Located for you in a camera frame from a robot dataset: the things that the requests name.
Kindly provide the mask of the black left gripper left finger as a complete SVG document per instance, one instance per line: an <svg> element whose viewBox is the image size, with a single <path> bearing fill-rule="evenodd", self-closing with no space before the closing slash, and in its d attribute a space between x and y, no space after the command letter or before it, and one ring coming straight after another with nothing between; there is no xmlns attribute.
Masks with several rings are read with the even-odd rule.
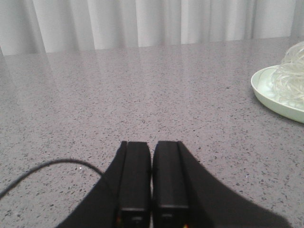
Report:
<svg viewBox="0 0 304 228"><path fill-rule="evenodd" d="M148 228L151 154L145 142L121 142L104 176L60 228Z"/></svg>

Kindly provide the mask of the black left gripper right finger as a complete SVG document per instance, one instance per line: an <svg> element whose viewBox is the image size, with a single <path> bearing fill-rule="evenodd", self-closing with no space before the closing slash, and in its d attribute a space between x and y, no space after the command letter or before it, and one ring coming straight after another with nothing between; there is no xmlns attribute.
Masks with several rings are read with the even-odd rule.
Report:
<svg viewBox="0 0 304 228"><path fill-rule="evenodd" d="M182 142L159 141L153 157L156 228L289 228L288 221L236 194Z"/></svg>

